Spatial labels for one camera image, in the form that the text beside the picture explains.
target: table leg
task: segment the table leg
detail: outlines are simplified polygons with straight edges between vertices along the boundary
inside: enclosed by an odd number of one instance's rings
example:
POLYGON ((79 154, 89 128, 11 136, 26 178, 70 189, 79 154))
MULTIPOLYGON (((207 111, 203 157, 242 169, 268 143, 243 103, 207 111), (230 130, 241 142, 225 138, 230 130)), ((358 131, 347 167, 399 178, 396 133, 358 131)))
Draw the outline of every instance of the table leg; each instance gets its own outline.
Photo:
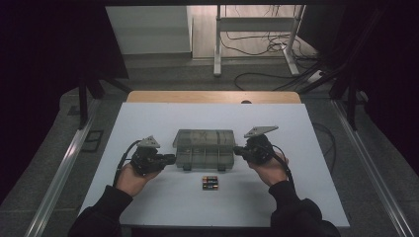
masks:
POLYGON ((298 68, 296 68, 295 61, 293 60, 293 41, 295 40, 296 32, 298 31, 299 23, 301 22, 302 12, 304 11, 305 5, 300 5, 297 15, 293 19, 293 28, 290 33, 290 39, 287 47, 283 50, 284 57, 286 58, 287 64, 289 65, 292 76, 299 75, 298 68))
POLYGON ((215 49, 213 52, 213 75, 221 75, 221 47, 219 46, 219 38, 221 31, 221 6, 216 6, 216 34, 215 34, 215 49))

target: small battery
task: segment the small battery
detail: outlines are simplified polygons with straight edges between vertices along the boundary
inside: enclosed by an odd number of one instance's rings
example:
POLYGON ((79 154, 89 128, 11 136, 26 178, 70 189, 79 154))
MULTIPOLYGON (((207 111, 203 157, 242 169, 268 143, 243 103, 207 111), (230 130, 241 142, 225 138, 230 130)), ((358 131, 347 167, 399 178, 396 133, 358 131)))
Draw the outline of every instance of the small battery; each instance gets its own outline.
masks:
POLYGON ((203 176, 203 190, 218 190, 218 177, 203 176))

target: black sleeve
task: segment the black sleeve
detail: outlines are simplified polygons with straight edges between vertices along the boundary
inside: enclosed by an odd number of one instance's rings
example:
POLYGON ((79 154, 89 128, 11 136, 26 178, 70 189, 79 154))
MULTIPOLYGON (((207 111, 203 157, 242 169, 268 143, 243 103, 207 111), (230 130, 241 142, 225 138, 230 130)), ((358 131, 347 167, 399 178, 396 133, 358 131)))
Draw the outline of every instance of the black sleeve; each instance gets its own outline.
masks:
POLYGON ((98 202, 87 207, 77 217, 68 236, 121 236, 120 216, 131 202, 130 195, 111 186, 106 186, 105 192, 98 202))
POLYGON ((320 209, 310 199, 300 200, 290 182, 272 185, 269 194, 277 202, 271 215, 271 228, 276 236, 326 236, 320 209))

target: metal frame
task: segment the metal frame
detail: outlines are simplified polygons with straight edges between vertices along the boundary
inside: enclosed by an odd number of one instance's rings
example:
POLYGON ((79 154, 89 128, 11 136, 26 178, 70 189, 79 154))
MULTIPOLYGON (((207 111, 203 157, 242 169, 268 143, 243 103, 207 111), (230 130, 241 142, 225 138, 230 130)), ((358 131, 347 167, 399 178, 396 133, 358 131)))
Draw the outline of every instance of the metal frame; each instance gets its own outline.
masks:
POLYGON ((373 157, 368 152, 360 135, 352 129, 351 125, 346 120, 346 113, 342 104, 336 102, 335 100, 332 100, 331 103, 332 106, 335 108, 336 112, 338 113, 338 117, 342 122, 358 156, 360 157, 361 163, 366 169, 366 172, 370 177, 370 180, 373 183, 374 188, 376 188, 377 194, 381 199, 381 202, 385 210, 387 211, 388 216, 393 222, 394 227, 398 232, 398 235, 406 237, 414 236, 412 229, 407 223, 407 219, 403 213, 403 210, 398 205, 396 198, 391 193, 389 187, 387 186, 381 174, 379 173, 378 168, 373 160, 373 157))
POLYGON ((215 76, 221 75, 221 47, 219 45, 221 32, 290 32, 290 39, 287 47, 283 50, 283 54, 292 76, 299 75, 293 60, 292 49, 304 8, 305 5, 300 5, 294 18, 222 18, 221 5, 217 5, 213 74, 215 76))
POLYGON ((86 135, 93 123, 93 119, 97 109, 99 108, 99 105, 99 100, 94 99, 91 102, 89 107, 88 120, 82 129, 76 131, 76 134, 74 135, 73 140, 67 149, 67 152, 62 158, 61 164, 59 165, 58 170, 56 171, 55 176, 53 177, 52 182, 49 185, 45 196, 43 197, 40 207, 38 208, 37 213, 35 214, 34 219, 32 220, 25 234, 25 237, 42 236, 46 224, 48 223, 55 204, 61 195, 65 182, 67 181, 77 155, 81 149, 81 146, 83 145, 83 141, 86 138, 86 135))

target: gray box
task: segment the gray box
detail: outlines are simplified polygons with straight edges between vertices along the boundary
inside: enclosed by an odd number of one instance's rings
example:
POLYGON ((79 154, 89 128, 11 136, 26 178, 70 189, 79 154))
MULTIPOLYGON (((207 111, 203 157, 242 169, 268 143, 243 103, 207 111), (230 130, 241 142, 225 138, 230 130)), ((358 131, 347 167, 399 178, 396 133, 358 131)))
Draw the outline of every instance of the gray box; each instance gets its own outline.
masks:
POLYGON ((180 129, 173 142, 176 165, 184 171, 232 169, 234 146, 232 130, 180 129))

